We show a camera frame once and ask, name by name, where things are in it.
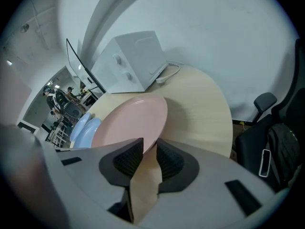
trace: ceiling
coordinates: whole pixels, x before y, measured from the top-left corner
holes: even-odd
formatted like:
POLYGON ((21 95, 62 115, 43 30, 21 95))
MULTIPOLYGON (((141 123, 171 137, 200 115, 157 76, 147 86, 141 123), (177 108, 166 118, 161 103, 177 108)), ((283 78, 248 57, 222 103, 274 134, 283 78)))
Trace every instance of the ceiling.
POLYGON ((35 68, 35 62, 59 46, 57 0, 24 0, 6 26, 1 46, 13 65, 24 78, 35 68), (23 25, 29 29, 21 32, 23 25))

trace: round table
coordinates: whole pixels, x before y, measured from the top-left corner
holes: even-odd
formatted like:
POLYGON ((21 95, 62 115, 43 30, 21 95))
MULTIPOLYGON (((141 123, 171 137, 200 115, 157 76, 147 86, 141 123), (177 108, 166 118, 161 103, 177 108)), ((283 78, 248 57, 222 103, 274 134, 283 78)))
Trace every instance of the round table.
MULTIPOLYGON (((161 76, 177 70, 167 67, 161 76)), ((190 66, 180 71, 162 86, 154 82, 146 93, 163 96, 168 105, 168 117, 161 136, 229 157, 232 148, 233 125, 228 103, 217 84, 205 73, 190 66)), ((89 109, 92 117, 103 120, 114 108, 141 93, 105 93, 89 109)), ((156 147, 147 152, 131 181, 134 222, 139 222, 157 201, 158 185, 162 182, 156 161, 156 147)))

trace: chair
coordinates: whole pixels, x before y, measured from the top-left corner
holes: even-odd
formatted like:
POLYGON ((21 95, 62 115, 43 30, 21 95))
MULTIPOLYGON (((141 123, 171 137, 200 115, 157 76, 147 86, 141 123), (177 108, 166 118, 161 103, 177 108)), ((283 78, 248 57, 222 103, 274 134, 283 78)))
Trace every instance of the chair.
MULTIPOLYGON (((276 102, 276 98, 271 93, 264 93, 256 98, 254 104, 258 110, 254 118, 254 125, 239 135, 236 140, 237 162, 244 168, 258 176, 262 160, 262 151, 267 144, 267 131, 275 123, 284 123, 288 126, 299 141, 302 148, 305 144, 305 50, 300 39, 295 41, 295 72, 292 84, 284 100, 274 106, 271 114, 257 122, 263 112, 276 102)), ((279 191, 286 187, 287 183, 275 178, 272 169, 269 170, 268 177, 260 177, 269 184, 274 191, 279 191)))

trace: white device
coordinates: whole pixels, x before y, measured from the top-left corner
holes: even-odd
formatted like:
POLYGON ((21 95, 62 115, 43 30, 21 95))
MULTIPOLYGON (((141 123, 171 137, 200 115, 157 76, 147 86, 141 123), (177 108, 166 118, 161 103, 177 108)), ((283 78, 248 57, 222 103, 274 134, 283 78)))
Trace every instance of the white device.
POLYGON ((144 92, 167 62, 154 31, 113 37, 91 69, 109 93, 144 92))
POLYGON ((270 164, 271 164, 271 151, 268 149, 263 149, 261 165, 258 172, 258 175, 260 177, 268 177, 270 164))

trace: black rubber pad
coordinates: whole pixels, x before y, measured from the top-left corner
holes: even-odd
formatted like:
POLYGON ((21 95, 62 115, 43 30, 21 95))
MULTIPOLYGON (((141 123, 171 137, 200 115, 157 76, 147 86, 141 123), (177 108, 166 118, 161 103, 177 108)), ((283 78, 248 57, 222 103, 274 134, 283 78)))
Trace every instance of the black rubber pad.
POLYGON ((261 207, 261 204, 239 180, 225 182, 225 185, 246 216, 251 215, 261 207))
POLYGON ((157 161, 162 172, 159 193, 180 192, 186 189, 199 173, 198 161, 162 139, 157 140, 157 161))
POLYGON ((70 150, 59 150, 59 149, 56 149, 55 151, 56 151, 56 153, 58 153, 58 152, 69 152, 70 150))
POLYGON ((121 202, 112 205, 108 211, 130 223, 133 223, 131 204, 129 191, 125 190, 121 202))
POLYGON ((129 187, 130 180, 143 159, 143 138, 105 155, 99 163, 101 174, 116 186, 129 187))
POLYGON ((74 164, 74 163, 77 163, 77 162, 80 162, 81 161, 81 158, 79 157, 74 157, 74 158, 68 158, 68 159, 64 159, 62 160, 62 164, 64 166, 67 166, 67 165, 71 165, 71 164, 74 164))

